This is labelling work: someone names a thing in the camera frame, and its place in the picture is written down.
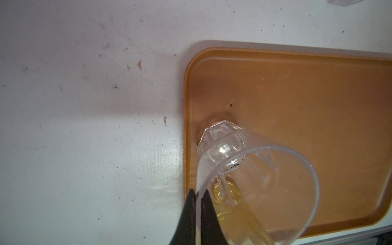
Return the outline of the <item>brown plastic tray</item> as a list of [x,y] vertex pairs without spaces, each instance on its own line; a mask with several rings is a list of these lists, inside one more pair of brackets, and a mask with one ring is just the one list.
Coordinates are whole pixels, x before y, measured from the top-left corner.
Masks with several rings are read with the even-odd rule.
[[392,201],[392,61],[210,48],[184,76],[184,191],[197,144],[228,120],[307,157],[321,201],[306,236],[386,220]]

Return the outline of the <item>yellow short plastic glass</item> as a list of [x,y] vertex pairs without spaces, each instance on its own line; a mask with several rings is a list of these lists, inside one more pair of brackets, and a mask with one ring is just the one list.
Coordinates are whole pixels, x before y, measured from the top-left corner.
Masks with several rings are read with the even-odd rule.
[[212,189],[216,217],[222,233],[230,245],[273,245],[240,191],[232,182],[227,189],[216,183]]

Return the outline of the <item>clear faceted glass front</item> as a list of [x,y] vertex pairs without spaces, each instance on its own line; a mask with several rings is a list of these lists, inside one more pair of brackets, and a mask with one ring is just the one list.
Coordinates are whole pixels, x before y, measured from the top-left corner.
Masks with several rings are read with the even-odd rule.
[[327,3],[340,7],[349,7],[363,1],[364,0],[327,0]]

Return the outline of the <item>clear faceted glass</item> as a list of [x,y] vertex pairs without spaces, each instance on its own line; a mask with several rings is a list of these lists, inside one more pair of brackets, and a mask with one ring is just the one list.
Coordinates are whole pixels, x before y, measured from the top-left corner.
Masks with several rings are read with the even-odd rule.
[[340,7],[349,7],[363,1],[364,0],[327,0],[327,3]]
[[298,151],[224,120],[203,132],[198,160],[199,196],[232,182],[274,245],[292,244],[313,220],[320,183]]

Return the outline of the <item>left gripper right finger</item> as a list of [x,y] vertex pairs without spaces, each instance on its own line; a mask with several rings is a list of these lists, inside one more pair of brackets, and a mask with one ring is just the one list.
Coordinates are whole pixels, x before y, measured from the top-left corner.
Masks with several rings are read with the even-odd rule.
[[209,191],[201,199],[201,245],[228,245],[219,225]]

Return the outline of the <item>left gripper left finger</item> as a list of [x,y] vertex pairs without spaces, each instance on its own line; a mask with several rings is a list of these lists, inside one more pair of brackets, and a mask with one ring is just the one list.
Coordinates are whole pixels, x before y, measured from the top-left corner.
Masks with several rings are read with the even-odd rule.
[[195,191],[190,189],[170,245],[196,244],[196,200]]

